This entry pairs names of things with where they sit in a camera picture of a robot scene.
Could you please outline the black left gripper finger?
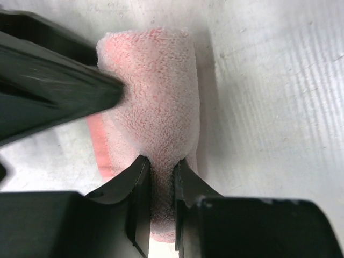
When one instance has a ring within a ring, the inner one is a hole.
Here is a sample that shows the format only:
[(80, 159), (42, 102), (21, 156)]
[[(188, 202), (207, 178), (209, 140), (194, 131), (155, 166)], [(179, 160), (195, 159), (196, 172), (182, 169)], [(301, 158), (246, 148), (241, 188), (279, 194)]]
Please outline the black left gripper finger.
[(186, 159), (174, 167), (173, 176), (175, 249), (180, 253), (200, 253), (202, 243), (197, 203), (204, 198), (222, 195), (201, 179)]

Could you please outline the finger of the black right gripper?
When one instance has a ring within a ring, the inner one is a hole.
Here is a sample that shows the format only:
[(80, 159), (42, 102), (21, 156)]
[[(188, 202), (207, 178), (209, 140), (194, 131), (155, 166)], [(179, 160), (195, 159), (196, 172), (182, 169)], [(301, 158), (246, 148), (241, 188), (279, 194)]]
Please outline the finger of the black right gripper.
[(1, 145), (115, 107), (123, 83), (1, 33)]
[(1, 32), (86, 66), (97, 64), (95, 46), (76, 33), (29, 11), (1, 11)]

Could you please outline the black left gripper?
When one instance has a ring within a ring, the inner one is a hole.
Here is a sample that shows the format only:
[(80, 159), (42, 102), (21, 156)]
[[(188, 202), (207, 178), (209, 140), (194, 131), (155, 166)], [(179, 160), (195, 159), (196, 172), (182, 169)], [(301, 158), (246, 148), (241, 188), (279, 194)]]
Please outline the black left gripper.
[[(1, 194), (1, 257), (148, 257), (151, 164), (138, 156), (86, 197)], [(202, 198), (182, 222), (181, 257), (343, 257), (308, 201)]]

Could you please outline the pink striped towel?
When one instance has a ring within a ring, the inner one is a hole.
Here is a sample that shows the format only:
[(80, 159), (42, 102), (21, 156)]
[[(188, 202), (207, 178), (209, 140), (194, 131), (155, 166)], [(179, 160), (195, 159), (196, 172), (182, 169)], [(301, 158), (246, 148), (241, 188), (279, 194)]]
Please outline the pink striped towel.
[(109, 180), (137, 156), (152, 172), (151, 236), (175, 240), (173, 168), (197, 169), (200, 100), (194, 42), (186, 30), (107, 33), (96, 46), (100, 71), (124, 82), (120, 103), (88, 117), (100, 174)]

